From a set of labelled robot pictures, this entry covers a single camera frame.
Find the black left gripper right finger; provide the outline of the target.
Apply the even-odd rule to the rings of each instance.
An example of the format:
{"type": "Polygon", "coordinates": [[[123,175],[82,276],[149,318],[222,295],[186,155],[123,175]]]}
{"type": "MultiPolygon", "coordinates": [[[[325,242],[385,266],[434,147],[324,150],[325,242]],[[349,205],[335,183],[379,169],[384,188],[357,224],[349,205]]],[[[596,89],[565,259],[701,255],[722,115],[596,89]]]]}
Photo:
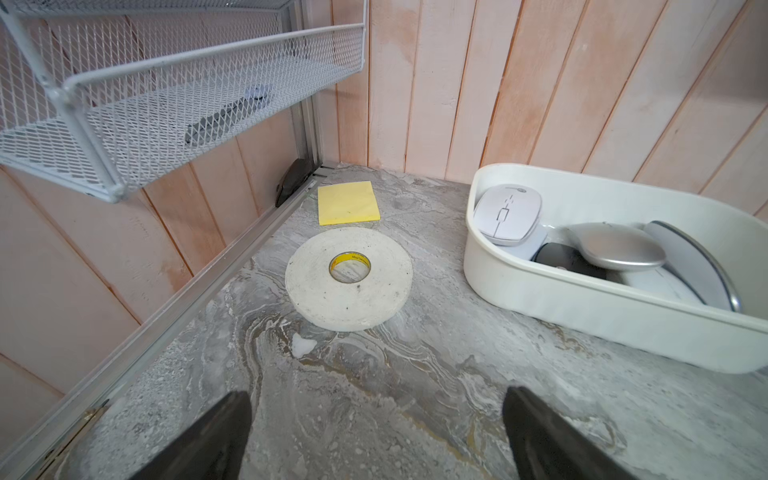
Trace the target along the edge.
{"type": "Polygon", "coordinates": [[[633,477],[524,386],[507,389],[502,419],[522,479],[633,477]]]}

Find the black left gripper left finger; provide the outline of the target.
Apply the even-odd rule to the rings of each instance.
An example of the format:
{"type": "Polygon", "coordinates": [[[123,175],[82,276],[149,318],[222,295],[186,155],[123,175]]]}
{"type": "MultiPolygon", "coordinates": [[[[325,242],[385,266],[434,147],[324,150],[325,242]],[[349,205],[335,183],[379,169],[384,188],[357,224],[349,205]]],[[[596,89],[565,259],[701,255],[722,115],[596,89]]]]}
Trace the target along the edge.
{"type": "Polygon", "coordinates": [[[135,479],[237,479],[252,426],[247,392],[225,395],[141,470],[135,479]]]}

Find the white plastic storage box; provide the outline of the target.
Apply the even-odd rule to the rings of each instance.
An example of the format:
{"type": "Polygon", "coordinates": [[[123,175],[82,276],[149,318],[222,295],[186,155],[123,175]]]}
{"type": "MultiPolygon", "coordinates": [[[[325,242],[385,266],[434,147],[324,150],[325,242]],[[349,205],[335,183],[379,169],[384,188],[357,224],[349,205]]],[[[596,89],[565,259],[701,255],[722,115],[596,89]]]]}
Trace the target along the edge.
{"type": "Polygon", "coordinates": [[[767,226],[719,201],[685,192],[523,164],[479,169],[467,204],[516,184],[543,199],[544,225],[639,226],[653,220],[692,236],[722,265],[740,312],[666,299],[642,290],[516,258],[468,229],[464,274],[489,303],[708,370],[750,373],[767,364],[767,226]]]}

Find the silver computer mouse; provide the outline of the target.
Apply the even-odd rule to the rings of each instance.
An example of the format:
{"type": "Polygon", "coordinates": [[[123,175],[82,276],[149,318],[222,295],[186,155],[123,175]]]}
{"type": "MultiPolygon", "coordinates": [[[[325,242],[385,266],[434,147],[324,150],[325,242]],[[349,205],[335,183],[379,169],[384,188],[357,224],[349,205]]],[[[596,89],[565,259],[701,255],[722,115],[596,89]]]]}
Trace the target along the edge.
{"type": "Polygon", "coordinates": [[[644,231],[613,223],[580,223],[565,232],[591,264],[615,271],[644,271],[662,267],[667,255],[660,243],[644,231]]]}

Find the white silver mouse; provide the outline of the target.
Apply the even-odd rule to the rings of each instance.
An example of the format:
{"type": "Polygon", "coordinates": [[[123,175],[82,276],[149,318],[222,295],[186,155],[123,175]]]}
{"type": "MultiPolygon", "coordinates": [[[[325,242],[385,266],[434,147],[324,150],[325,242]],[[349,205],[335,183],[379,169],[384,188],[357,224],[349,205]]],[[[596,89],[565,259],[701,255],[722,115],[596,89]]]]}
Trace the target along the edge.
{"type": "Polygon", "coordinates": [[[659,220],[646,224],[643,231],[665,250],[666,263],[653,270],[612,271],[608,280],[673,301],[742,311],[725,269],[698,241],[659,220]]]}

